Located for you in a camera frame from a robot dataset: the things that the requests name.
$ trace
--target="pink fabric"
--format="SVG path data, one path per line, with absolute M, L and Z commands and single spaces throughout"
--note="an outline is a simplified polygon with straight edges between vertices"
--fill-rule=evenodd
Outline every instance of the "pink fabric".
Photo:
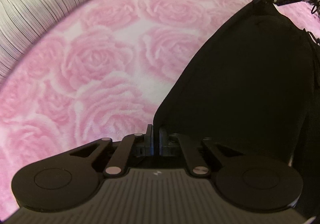
M 91 0 L 60 22 L 0 92 L 0 218 L 21 167 L 102 137 L 144 132 L 192 56 L 251 0 Z M 320 36 L 305 3 L 279 10 Z

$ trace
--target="black cloth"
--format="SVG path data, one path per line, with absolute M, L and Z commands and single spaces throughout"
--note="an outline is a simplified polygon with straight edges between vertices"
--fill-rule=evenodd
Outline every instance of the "black cloth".
M 319 53 L 272 4 L 249 3 L 202 46 L 162 102 L 154 144 L 163 126 L 245 154 L 286 163 L 294 155 L 304 181 L 296 209 L 319 214 Z

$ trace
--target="rose pattern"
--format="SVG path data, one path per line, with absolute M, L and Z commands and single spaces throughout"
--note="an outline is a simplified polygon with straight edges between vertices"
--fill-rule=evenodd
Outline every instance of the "rose pattern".
M 26 164 L 144 132 L 200 46 L 251 0 L 90 0 L 53 27 L 0 91 L 0 219 Z M 278 7 L 320 36 L 307 3 Z
M 146 72 L 175 82 L 205 40 L 178 30 L 155 27 L 141 37 Z
M 104 27 L 92 28 L 71 42 L 57 80 L 74 91 L 112 71 L 129 71 L 133 48 L 117 41 Z

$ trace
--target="black garment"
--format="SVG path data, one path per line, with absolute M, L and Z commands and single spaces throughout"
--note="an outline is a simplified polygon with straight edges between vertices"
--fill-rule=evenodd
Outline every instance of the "black garment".
M 319 53 L 272 4 L 248 4 L 195 54 L 160 105 L 155 144 L 164 126 L 286 163 L 294 154 L 304 180 L 296 209 L 319 214 Z

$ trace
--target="black fabric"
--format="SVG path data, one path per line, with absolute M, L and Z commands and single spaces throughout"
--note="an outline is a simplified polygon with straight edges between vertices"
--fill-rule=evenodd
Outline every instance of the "black fabric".
M 162 126 L 286 163 L 294 153 L 304 180 L 297 210 L 312 216 L 320 201 L 319 49 L 272 4 L 249 3 L 202 46 L 162 102 L 155 144 Z

